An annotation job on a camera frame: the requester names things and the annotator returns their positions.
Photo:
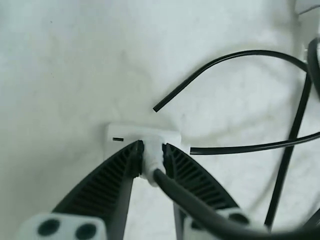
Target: black wire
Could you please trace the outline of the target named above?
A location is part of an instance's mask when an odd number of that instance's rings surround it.
[[[196,196],[178,185],[161,170],[153,172],[154,181],[163,192],[184,209],[205,229],[221,239],[234,240],[316,240],[320,236],[320,228],[298,228],[291,232],[267,233],[245,228],[237,222],[230,221],[216,213],[212,208]]]
[[[286,147],[310,142],[318,138],[320,138],[320,132],[316,132],[314,134],[296,138],[296,139],[259,144],[259,145],[227,146],[227,147],[191,147],[190,154],[191,155],[223,155],[223,154],[250,153],[250,152],[264,151],[264,150],[270,150],[270,149],[286,148]]]
[[[195,80],[205,70],[211,68],[214,65],[222,63],[224,61],[234,59],[234,58],[244,57],[244,56],[269,56],[269,57],[282,59],[294,64],[301,70],[307,72],[307,65],[304,62],[300,61],[299,59],[293,56],[287,55],[285,53],[269,51],[269,50],[247,50],[247,51],[235,52],[229,55],[219,57],[215,60],[212,60],[211,62],[208,62],[206,65],[199,68],[191,76],[189,76],[186,80],[184,80],[179,86],[177,86],[171,93],[169,93],[164,99],[162,99],[153,108],[153,110],[155,112],[158,112],[160,109],[162,109],[167,103],[169,103],[177,94],[179,94],[185,87],[187,87],[193,80]],[[222,155],[222,154],[248,153],[248,152],[291,147],[291,146],[306,143],[318,138],[320,138],[320,132],[307,135],[301,138],[289,139],[285,141],[278,141],[278,142],[272,142],[272,143],[266,143],[266,144],[258,144],[258,145],[231,146],[231,147],[191,147],[190,154],[191,155]]]
[[[244,57],[244,56],[269,56],[278,59],[283,59],[288,61],[303,71],[307,71],[307,66],[304,62],[299,59],[287,55],[285,53],[277,52],[277,51],[269,51],[269,50],[247,50],[247,51],[239,51],[235,53],[231,53],[225,56],[221,56],[211,62],[208,62],[206,65],[200,67],[197,71],[195,71],[191,76],[189,76],[186,80],[184,80],[181,84],[179,84],[172,92],[170,92],[164,99],[162,99],[157,105],[154,106],[153,110],[157,113],[160,111],[166,104],[168,104],[176,95],[178,95],[185,87],[187,87],[193,80],[195,80],[200,74],[202,74],[207,69],[222,63],[227,60]]]
[[[291,131],[288,137],[290,140],[293,140],[298,136],[302,119],[304,117],[306,106],[308,103],[311,86],[312,86],[312,82],[307,74],[305,77],[305,83],[304,83],[300,103],[296,111],[296,115],[295,115],[295,118],[291,127]],[[289,162],[290,162],[292,153],[294,151],[294,147],[295,146],[286,147],[282,155],[279,171],[276,177],[276,181],[275,181],[275,185],[272,193],[272,198],[271,198],[269,209],[264,221],[264,224],[268,228],[272,227],[275,220],[281,192],[284,186],[285,178],[286,178],[288,167],[289,167]]]

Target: white fabric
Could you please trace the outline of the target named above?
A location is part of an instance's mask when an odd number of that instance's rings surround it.
[[[160,112],[152,107],[194,70],[224,54],[268,49],[300,56],[291,0],[10,0],[0,14],[0,235],[50,211],[103,160],[105,126],[179,130],[192,146],[287,137],[303,74],[281,60],[245,57],[204,73]],[[300,136],[319,131],[313,91]],[[275,228],[319,205],[320,141],[295,148]],[[196,157],[261,224],[283,150]],[[133,186],[126,240],[175,239],[171,201]]]

